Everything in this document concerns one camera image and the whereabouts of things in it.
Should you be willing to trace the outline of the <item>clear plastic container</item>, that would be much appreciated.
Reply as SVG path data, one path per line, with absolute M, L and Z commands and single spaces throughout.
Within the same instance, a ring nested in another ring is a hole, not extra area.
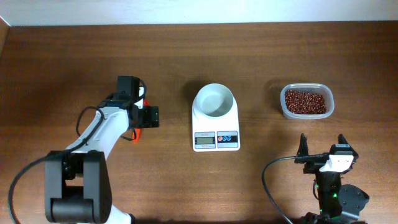
M 319 83 L 294 83 L 280 93 L 283 114 L 288 119 L 323 119 L 335 110 L 331 90 Z

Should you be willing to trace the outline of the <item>white digital kitchen scale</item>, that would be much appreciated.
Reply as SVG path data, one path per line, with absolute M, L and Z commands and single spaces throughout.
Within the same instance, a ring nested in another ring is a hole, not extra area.
M 231 108 L 228 112 L 225 106 L 230 103 L 222 102 L 215 110 L 221 116 L 209 116 L 201 110 L 207 106 L 209 100 L 202 102 L 196 97 L 192 106 L 192 148 L 195 152 L 238 151 L 241 148 L 239 132 L 238 106 L 232 97 Z

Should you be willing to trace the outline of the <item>white round bowl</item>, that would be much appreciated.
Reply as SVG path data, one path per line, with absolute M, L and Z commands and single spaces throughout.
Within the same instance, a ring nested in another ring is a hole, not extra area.
M 193 102 L 193 110 L 196 114 L 218 118 L 227 115 L 233 103 L 234 96 L 229 88 L 211 83 L 199 90 Z

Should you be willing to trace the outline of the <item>red beans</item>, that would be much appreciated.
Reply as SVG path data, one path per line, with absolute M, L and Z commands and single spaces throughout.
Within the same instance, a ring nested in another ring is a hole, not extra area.
M 297 90 L 287 90 L 284 94 L 285 105 L 295 114 L 325 114 L 326 103 L 321 94 Z

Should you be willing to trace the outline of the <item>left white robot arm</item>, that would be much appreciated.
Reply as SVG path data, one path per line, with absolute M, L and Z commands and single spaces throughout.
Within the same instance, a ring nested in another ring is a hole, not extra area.
M 138 142 L 144 128 L 159 127 L 159 109 L 146 101 L 146 84 L 119 76 L 90 125 L 63 151 L 45 159 L 45 216 L 51 223 L 134 223 L 113 205 L 106 159 L 124 133 Z

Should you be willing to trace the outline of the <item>orange measuring scoop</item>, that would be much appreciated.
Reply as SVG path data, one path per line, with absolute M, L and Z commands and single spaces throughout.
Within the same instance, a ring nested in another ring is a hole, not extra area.
M 148 106 L 149 105 L 148 101 L 144 100 L 143 105 Z M 132 141 L 134 144 L 138 143 L 141 136 L 141 131 L 142 131 L 141 128 L 134 128 L 134 130 L 132 131 Z

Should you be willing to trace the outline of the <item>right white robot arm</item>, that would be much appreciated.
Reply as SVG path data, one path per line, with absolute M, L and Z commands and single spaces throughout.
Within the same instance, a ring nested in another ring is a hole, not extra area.
M 304 174 L 315 175 L 313 194 L 317 197 L 319 214 L 308 212 L 302 223 L 354 223 L 369 202 L 369 195 L 360 188 L 341 183 L 342 175 L 351 171 L 358 153 L 340 134 L 338 143 L 328 152 L 310 155 L 307 138 L 300 136 L 296 164 L 303 164 Z

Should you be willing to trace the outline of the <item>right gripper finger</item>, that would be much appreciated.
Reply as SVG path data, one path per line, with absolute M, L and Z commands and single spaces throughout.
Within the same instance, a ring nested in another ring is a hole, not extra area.
M 353 162 L 356 162 L 356 160 L 359 158 L 359 154 L 347 142 L 343 134 L 338 135 L 338 143 L 331 146 L 329 153 L 331 155 L 353 156 Z
M 304 135 L 304 133 L 300 135 L 300 143 L 297 151 L 297 156 L 308 156 L 307 137 Z

